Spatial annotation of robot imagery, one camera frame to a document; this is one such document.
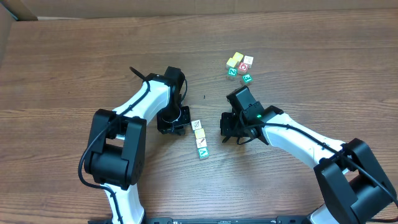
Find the white leaf picture block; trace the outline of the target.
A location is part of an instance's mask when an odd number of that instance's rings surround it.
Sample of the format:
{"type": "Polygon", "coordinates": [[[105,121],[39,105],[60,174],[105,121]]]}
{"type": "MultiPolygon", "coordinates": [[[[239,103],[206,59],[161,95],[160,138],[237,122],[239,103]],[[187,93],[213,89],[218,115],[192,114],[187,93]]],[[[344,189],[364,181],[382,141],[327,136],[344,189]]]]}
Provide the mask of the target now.
{"type": "Polygon", "coordinates": [[[192,122],[191,122],[191,126],[192,126],[192,130],[193,130],[193,131],[196,131],[196,130],[202,128],[201,121],[200,121],[199,119],[198,119],[198,120],[192,121],[192,122]]]}

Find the yellow lone block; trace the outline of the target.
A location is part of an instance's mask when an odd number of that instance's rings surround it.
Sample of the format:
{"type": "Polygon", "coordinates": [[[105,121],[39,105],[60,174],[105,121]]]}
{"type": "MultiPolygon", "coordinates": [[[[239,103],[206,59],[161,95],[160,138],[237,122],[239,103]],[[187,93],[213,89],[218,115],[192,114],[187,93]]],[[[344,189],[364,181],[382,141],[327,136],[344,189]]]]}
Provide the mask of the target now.
{"type": "Polygon", "coordinates": [[[195,138],[196,139],[201,139],[201,138],[205,138],[205,130],[203,128],[200,129],[196,129],[194,130],[195,133],[195,138]]]}

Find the green A letter block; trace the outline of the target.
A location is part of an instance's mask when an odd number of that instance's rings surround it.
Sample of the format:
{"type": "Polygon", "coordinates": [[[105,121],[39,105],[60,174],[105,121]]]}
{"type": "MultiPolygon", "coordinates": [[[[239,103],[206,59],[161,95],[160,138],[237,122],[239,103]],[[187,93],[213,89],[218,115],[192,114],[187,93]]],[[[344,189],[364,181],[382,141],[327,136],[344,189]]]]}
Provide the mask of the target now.
{"type": "Polygon", "coordinates": [[[210,153],[209,153],[209,150],[207,147],[199,148],[199,149],[197,149],[197,151],[198,151],[200,160],[207,159],[210,156],[210,153]]]}

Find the white feather picture block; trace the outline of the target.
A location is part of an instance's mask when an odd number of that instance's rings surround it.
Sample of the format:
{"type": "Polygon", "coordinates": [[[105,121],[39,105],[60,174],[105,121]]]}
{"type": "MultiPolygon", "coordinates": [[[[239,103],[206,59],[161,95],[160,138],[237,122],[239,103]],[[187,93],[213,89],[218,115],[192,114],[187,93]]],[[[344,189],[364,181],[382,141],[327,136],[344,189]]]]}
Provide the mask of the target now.
{"type": "Polygon", "coordinates": [[[198,149],[207,147],[206,138],[196,139],[196,144],[198,149]]]}

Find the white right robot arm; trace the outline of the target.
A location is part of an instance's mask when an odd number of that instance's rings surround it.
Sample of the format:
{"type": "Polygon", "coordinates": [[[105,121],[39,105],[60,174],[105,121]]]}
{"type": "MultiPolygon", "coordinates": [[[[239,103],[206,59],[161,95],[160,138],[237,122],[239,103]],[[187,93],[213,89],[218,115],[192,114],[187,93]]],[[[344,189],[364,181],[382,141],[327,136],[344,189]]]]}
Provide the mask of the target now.
{"type": "Polygon", "coordinates": [[[220,119],[221,135],[258,139],[278,147],[313,169],[324,200],[304,223],[395,223],[375,216],[397,193],[371,148],[362,140],[350,142],[325,137],[294,121],[282,109],[264,108],[247,86],[227,95],[232,109],[220,119]]]}

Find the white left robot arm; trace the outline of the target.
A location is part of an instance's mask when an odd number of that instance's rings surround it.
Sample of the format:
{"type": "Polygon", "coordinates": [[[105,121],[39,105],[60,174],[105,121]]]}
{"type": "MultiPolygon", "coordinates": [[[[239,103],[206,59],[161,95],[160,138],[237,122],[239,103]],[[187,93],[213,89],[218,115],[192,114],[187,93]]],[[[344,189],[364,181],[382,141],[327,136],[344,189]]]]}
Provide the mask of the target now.
{"type": "Polygon", "coordinates": [[[144,168],[147,125],[154,119],[161,134],[181,136],[191,123],[189,107],[182,105],[187,80],[181,69],[168,67],[163,75],[147,76],[130,70],[142,79],[141,89],[123,105],[94,114],[78,164],[81,183],[105,191],[112,211],[106,223],[145,220],[137,183],[144,168]]]}

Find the green E letter block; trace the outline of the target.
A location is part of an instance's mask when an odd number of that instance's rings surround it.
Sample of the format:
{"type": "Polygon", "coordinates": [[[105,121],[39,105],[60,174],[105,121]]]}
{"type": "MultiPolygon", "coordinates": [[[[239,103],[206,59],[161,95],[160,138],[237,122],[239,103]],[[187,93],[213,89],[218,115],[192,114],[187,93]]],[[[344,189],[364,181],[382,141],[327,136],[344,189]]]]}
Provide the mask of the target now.
{"type": "Polygon", "coordinates": [[[240,79],[240,83],[242,85],[246,85],[249,86],[253,83],[253,77],[250,73],[246,73],[244,75],[242,75],[241,79],[240,79]]]}

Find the green Z letter block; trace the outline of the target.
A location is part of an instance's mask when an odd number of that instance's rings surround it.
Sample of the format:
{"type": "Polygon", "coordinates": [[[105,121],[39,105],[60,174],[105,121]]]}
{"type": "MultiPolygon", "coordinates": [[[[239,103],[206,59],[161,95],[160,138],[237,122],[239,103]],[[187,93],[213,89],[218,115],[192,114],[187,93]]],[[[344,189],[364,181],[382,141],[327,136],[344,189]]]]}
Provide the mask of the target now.
{"type": "Polygon", "coordinates": [[[237,76],[238,76],[238,71],[235,68],[228,69],[228,72],[226,75],[228,80],[235,80],[237,76]]]}

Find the red letter block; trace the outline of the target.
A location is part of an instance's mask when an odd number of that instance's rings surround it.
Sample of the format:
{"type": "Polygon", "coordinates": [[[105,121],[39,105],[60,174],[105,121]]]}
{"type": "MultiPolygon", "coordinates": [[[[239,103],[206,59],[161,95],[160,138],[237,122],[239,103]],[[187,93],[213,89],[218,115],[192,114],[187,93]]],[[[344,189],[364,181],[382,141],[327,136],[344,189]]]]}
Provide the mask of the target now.
{"type": "Polygon", "coordinates": [[[246,74],[248,72],[248,69],[249,69],[249,65],[246,64],[246,63],[241,62],[238,65],[237,71],[238,71],[238,74],[244,75],[244,74],[246,74]]]}

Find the yellow block near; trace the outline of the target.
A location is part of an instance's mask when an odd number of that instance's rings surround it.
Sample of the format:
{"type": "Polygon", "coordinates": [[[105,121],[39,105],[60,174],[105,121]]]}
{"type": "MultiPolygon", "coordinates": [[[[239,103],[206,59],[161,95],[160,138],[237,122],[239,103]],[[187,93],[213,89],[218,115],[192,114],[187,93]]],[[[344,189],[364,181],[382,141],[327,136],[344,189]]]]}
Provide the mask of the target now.
{"type": "Polygon", "coordinates": [[[238,64],[238,61],[235,58],[229,58],[227,63],[226,63],[226,68],[235,68],[236,65],[238,64]]]}

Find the plain white wooden block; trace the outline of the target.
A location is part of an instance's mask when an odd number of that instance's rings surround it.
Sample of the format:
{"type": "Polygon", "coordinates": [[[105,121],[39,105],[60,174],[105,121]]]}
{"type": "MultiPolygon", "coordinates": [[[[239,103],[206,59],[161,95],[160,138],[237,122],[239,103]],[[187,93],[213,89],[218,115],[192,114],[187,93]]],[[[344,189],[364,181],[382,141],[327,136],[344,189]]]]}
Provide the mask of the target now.
{"type": "Polygon", "coordinates": [[[251,69],[253,60],[254,60],[254,57],[245,55],[243,58],[243,63],[245,63],[248,66],[248,69],[251,69]]]}

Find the yellow block far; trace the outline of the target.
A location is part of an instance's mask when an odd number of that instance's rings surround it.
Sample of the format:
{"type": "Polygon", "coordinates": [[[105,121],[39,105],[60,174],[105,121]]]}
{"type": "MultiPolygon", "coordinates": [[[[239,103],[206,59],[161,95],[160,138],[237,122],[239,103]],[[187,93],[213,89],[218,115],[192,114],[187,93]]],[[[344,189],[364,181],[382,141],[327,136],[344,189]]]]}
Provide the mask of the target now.
{"type": "Polygon", "coordinates": [[[234,55],[233,55],[233,58],[237,61],[237,62],[241,62],[242,61],[242,59],[244,58],[244,55],[243,54],[241,54],[241,53],[239,53],[239,52],[236,52],[234,55]]]}

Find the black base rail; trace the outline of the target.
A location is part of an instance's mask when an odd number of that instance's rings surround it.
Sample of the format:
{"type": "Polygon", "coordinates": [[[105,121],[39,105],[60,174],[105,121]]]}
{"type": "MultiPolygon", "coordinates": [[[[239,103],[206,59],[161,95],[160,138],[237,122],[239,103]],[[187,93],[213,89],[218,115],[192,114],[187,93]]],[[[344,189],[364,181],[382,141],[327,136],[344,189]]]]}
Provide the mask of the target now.
{"type": "Polygon", "coordinates": [[[242,219],[173,219],[144,218],[143,224],[303,224],[309,223],[306,216],[278,216],[275,218],[242,218],[242,219]]]}

